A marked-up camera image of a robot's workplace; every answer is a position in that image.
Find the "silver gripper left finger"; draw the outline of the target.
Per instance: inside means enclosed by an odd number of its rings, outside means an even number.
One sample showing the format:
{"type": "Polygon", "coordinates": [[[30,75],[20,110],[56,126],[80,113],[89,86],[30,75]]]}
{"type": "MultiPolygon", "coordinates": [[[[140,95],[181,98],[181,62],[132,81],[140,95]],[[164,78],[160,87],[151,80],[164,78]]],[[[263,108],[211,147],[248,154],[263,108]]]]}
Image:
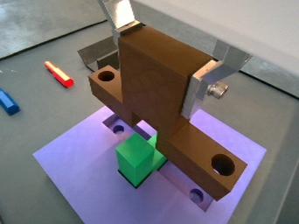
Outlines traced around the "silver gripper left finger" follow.
{"type": "Polygon", "coordinates": [[[113,42],[117,44],[119,38],[140,29],[143,24],[136,20],[129,0],[97,0],[97,2],[112,27],[113,42]]]}

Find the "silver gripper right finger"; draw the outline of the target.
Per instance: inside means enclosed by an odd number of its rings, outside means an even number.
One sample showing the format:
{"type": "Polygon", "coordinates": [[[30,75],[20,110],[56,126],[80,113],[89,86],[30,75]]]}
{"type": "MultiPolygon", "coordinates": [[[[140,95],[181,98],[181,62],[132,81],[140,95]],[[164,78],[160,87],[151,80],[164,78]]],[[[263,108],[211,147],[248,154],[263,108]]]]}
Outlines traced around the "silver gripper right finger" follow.
{"type": "Polygon", "coordinates": [[[216,99],[223,97],[229,87],[221,80],[235,74],[249,59],[251,55],[247,52],[217,40],[212,60],[191,76],[181,106],[181,115],[187,119],[201,108],[205,96],[216,99]]]}

